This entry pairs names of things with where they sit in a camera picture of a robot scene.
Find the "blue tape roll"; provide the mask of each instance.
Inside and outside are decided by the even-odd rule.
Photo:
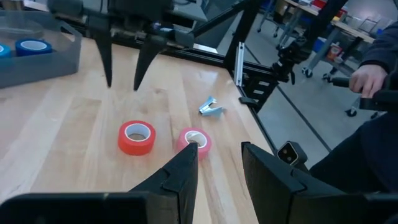
[[[48,54],[52,52],[51,44],[38,39],[22,39],[15,43],[17,56]]]
[[[11,49],[4,44],[0,44],[0,58],[11,58]]]

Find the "gray floor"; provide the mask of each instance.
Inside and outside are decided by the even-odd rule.
[[[239,18],[238,16],[220,43],[218,47],[220,54],[226,53]],[[245,60],[256,62],[254,59],[256,57],[261,64],[271,65],[278,59],[275,49],[278,38],[272,37],[275,25],[266,21],[262,26],[262,32],[257,33],[260,20],[261,15],[258,15],[246,40],[245,44],[252,55],[245,51]],[[358,115],[354,118],[347,117],[344,110],[351,107],[358,95],[347,89],[331,86],[321,80],[322,75],[331,69],[331,66],[324,62],[320,62],[315,67],[312,78],[306,78],[302,75],[301,69],[308,64],[309,60],[296,65],[294,68],[296,84],[293,86],[290,83],[281,83],[280,89],[302,113],[327,146],[333,149],[367,121],[372,112],[358,111]],[[311,167],[328,154],[325,146],[294,110],[281,91],[273,92],[259,112],[259,117],[276,147],[281,147],[286,141],[295,141],[301,145],[308,155],[307,166]]]

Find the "gray plastic container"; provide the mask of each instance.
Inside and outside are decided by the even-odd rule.
[[[10,31],[6,26],[21,27]],[[64,34],[61,29],[71,34]],[[51,54],[16,57],[19,39],[41,39],[52,45]],[[0,58],[0,88],[71,75],[78,71],[82,35],[48,12],[0,11],[0,43],[12,49],[12,58]]]

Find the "hand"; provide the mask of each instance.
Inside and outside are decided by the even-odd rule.
[[[384,83],[387,72],[378,65],[363,65],[353,73],[349,80],[349,88],[355,93],[360,93],[362,98],[372,98]]]

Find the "sleeve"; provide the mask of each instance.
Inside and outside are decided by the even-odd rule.
[[[383,30],[368,51],[365,53],[361,65],[379,65],[387,73],[396,67],[396,52],[398,50],[398,22]]]

